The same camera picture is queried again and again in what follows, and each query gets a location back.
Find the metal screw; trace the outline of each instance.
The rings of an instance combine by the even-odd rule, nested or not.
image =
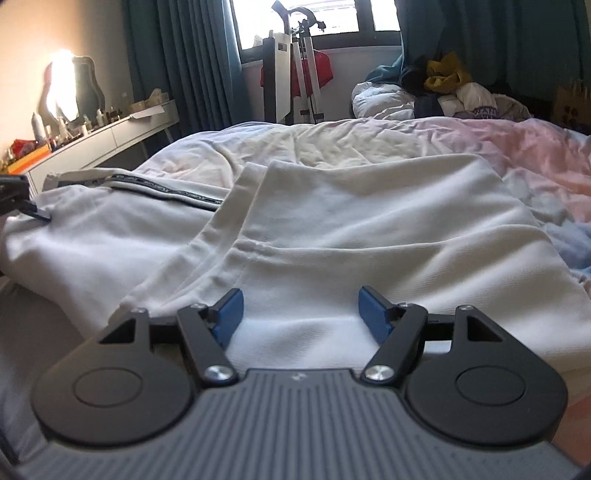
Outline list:
[[[225,382],[234,375],[234,370],[225,365],[212,365],[207,367],[204,372],[205,378],[212,382]]]
[[[387,365],[374,365],[369,367],[364,375],[375,382],[385,382],[394,376],[394,370]]]

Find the bright light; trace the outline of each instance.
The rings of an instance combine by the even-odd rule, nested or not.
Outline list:
[[[60,50],[51,56],[51,85],[47,94],[47,109],[53,117],[63,114],[69,122],[78,118],[73,57],[70,50]]]
[[[394,0],[371,0],[376,30],[400,30]]]
[[[260,39],[269,36],[269,30],[283,32],[281,18],[271,9],[273,2],[234,0],[242,48],[260,44]],[[318,20],[326,24],[324,32],[318,27],[311,28],[312,35],[359,31],[355,0],[281,0],[281,3],[288,10],[295,7],[309,8]],[[371,5],[376,30],[400,30],[394,0],[371,0]],[[303,15],[293,14],[290,17],[291,26],[297,27],[297,21],[302,18]]]

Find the yellow cloth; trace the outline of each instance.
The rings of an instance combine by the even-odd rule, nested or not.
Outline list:
[[[427,80],[424,84],[427,90],[447,95],[471,81],[472,75],[464,69],[454,51],[445,55],[441,61],[427,62]]]

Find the desk drawer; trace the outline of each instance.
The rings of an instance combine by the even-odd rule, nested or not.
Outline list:
[[[71,145],[58,150],[29,171],[31,180],[38,192],[43,189],[43,182],[48,173],[83,170],[89,164],[107,155],[116,148],[111,130],[92,134]]]
[[[113,136],[118,148],[124,147],[138,137],[149,137],[152,132],[159,131],[178,121],[177,107],[174,102],[162,105],[164,113],[145,118],[128,118],[125,122],[113,125]]]

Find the window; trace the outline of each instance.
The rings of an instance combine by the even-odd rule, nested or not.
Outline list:
[[[283,32],[283,23],[271,9],[274,0],[230,0],[241,48],[243,63],[261,59],[262,39],[269,31]],[[281,0],[287,8],[306,7],[326,24],[310,29],[314,48],[400,45],[400,27],[394,0]],[[290,17],[291,26],[304,18],[299,13]]]

